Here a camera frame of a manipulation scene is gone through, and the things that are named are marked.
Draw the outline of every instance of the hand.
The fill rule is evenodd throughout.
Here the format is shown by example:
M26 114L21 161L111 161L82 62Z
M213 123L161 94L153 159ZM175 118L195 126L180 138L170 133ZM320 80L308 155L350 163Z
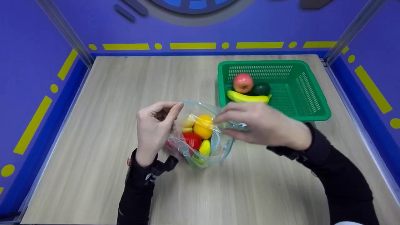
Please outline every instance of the hand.
M230 102L215 117L213 123L227 121L246 123L249 131L226 129L222 132L234 139L270 146L286 146L306 150L312 141L309 128L280 111L261 102Z
M136 115L138 124L138 149L136 161L142 166L150 165L164 146L183 103L157 102L141 109Z

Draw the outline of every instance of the black sleeve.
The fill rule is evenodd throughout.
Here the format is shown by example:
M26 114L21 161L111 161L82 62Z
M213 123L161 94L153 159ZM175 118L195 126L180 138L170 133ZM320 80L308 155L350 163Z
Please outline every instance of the black sleeve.
M361 171L320 131L310 124L307 126L313 136L312 143L297 161L311 169L324 186L330 223L379 224L372 191Z
M117 225L147 225L149 221L154 181L146 177L150 173L151 166L145 168L139 166L135 155L136 151L133 151L118 207Z

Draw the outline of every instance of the table surface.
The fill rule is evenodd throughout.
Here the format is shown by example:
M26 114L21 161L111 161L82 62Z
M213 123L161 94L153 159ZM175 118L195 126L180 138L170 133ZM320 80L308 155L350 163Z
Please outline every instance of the table surface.
M22 223L115 224L139 109L161 100L216 104L221 61L276 59L309 64L332 111L316 126L365 175L381 224L396 224L400 209L316 55L97 57ZM328 223L318 178L240 141L218 165L198 170L181 161L160 176L150 215L150 224L170 225Z

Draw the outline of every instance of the plastic bag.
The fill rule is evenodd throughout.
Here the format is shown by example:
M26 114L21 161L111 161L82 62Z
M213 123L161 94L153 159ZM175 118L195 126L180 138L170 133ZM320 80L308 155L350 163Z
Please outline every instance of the plastic bag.
M176 128L168 137L166 146L195 167L207 167L224 160L234 139L222 134L221 130L243 129L243 124L226 122L214 125L212 120L222 108L190 100L183 101L183 104L175 121Z

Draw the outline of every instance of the green avocado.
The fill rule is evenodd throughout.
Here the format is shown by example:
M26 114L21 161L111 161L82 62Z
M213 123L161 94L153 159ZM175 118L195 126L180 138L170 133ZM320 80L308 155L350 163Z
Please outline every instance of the green avocado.
M250 94L254 96L258 95L268 96L270 92L271 92L271 86L266 82L261 82L253 86L253 88L250 91Z

